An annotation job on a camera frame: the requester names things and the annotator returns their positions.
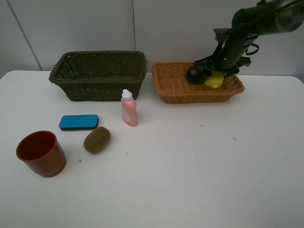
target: orange wicker basket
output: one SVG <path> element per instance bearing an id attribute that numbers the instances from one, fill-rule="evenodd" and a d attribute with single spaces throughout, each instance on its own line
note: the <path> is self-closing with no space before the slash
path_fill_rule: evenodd
<path id="1" fill-rule="evenodd" d="M 158 62 L 152 66 L 154 88 L 166 103 L 223 102 L 242 93 L 244 86 L 236 75 L 224 79 L 216 89 L 190 84 L 186 71 L 193 62 Z"/>

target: bottle label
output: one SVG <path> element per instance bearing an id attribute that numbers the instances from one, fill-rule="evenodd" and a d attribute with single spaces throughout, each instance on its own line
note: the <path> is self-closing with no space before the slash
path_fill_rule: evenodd
<path id="1" fill-rule="evenodd" d="M 122 108 L 123 111 L 123 119 L 127 122 L 131 122 L 131 118 L 129 117 L 128 113 Z"/>

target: white bottle cap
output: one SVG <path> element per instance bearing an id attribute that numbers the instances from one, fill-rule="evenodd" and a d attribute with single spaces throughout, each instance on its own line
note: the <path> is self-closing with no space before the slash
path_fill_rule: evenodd
<path id="1" fill-rule="evenodd" d="M 122 97 L 126 100 L 131 100 L 132 99 L 132 93 L 127 90 L 127 89 L 124 89 L 123 90 L 123 94 L 122 94 Z"/>

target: kiwi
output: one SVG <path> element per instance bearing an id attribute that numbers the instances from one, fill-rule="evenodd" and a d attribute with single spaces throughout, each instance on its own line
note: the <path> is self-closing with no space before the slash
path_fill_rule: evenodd
<path id="1" fill-rule="evenodd" d="M 105 127 L 94 129 L 84 141 L 84 148 L 90 153 L 101 152 L 109 143 L 111 133 Z"/>

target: yellow object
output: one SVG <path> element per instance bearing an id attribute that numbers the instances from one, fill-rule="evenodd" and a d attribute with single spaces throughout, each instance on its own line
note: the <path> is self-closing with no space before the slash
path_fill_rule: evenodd
<path id="1" fill-rule="evenodd" d="M 215 89 L 220 87 L 224 81 L 224 74 L 220 71 L 212 71 L 212 75 L 205 81 L 206 86 Z"/>

